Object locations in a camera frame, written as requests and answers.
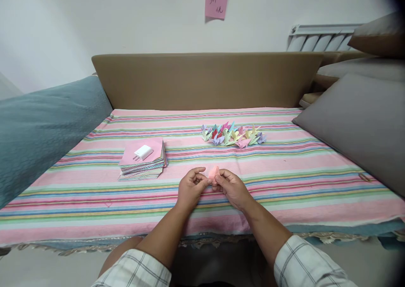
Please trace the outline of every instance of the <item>plaid shirt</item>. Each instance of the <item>plaid shirt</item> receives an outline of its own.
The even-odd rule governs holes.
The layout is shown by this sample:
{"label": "plaid shirt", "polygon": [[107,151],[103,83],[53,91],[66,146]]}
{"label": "plaid shirt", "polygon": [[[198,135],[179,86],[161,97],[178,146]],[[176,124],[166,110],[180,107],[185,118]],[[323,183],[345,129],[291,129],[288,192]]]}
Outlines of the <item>plaid shirt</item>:
{"label": "plaid shirt", "polygon": [[169,286],[172,274],[153,256],[130,249],[92,287]]}
{"label": "plaid shirt", "polygon": [[[154,257],[131,249],[92,287],[169,286],[170,271]],[[355,287],[331,258],[299,236],[292,236],[277,254],[274,277],[279,287]]]}

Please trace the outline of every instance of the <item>white phone charger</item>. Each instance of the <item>white phone charger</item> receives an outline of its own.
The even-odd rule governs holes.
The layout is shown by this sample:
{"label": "white phone charger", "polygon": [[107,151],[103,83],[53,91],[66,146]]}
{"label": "white phone charger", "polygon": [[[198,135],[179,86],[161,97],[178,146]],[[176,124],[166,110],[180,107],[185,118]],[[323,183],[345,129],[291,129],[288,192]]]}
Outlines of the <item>white phone charger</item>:
{"label": "white phone charger", "polygon": [[147,145],[143,145],[142,147],[140,147],[138,150],[136,150],[134,152],[135,157],[133,159],[135,160],[144,160],[145,158],[147,158],[150,154],[152,154],[153,150],[151,147],[147,146]]}

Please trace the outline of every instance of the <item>radiator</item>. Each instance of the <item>radiator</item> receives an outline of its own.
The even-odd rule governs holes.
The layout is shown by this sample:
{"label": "radiator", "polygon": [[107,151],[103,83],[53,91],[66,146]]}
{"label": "radiator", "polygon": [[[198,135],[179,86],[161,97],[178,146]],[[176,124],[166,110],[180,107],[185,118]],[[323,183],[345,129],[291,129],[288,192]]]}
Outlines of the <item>radiator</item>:
{"label": "radiator", "polygon": [[301,25],[291,28],[287,51],[349,51],[354,29],[362,24]]}

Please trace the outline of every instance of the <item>striped blanket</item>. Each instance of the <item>striped blanket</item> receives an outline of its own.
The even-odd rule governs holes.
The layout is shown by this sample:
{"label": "striped blanket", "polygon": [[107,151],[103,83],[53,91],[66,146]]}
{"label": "striped blanket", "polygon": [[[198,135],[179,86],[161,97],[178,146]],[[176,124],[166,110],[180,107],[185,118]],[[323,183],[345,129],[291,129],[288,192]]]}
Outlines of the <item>striped blanket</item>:
{"label": "striped blanket", "polygon": [[[298,108],[114,110],[60,161],[0,210],[0,246],[149,233],[174,206],[194,167],[236,173],[285,225],[353,227],[405,218],[405,202],[291,120]],[[201,138],[201,125],[261,126],[267,142],[239,149]],[[164,138],[169,165],[152,180],[118,181],[133,140]],[[371,182],[364,181],[363,173]],[[247,234],[244,216],[208,187],[186,234]]]}

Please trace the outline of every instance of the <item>person's left hand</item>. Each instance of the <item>person's left hand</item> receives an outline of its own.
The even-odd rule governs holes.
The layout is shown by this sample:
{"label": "person's left hand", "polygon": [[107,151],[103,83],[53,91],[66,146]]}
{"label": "person's left hand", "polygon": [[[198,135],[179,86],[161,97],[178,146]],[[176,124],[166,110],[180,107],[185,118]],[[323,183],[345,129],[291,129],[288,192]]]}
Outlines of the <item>person's left hand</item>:
{"label": "person's left hand", "polygon": [[176,206],[185,212],[191,213],[193,211],[201,193],[212,183],[212,180],[200,173],[203,171],[205,171],[205,167],[191,169],[178,185]]}

